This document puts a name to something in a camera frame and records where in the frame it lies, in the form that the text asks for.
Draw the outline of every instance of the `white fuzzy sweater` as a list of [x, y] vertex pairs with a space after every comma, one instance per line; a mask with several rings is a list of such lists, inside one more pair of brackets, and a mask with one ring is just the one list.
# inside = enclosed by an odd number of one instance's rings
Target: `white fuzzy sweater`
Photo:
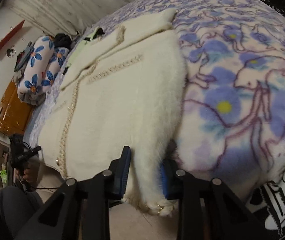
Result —
[[186, 75], [176, 33], [168, 30], [174, 14], [129, 20], [84, 49], [39, 136], [46, 165], [77, 180], [107, 169], [130, 146], [125, 197], [161, 215], [172, 205], [162, 195], [159, 166], [180, 121]]

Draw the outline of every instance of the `dark gray pants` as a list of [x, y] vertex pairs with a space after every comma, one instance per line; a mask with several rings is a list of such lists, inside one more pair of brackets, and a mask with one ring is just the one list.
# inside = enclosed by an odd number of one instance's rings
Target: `dark gray pants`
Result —
[[0, 190], [0, 214], [13, 238], [42, 205], [36, 192], [23, 192], [17, 187]]

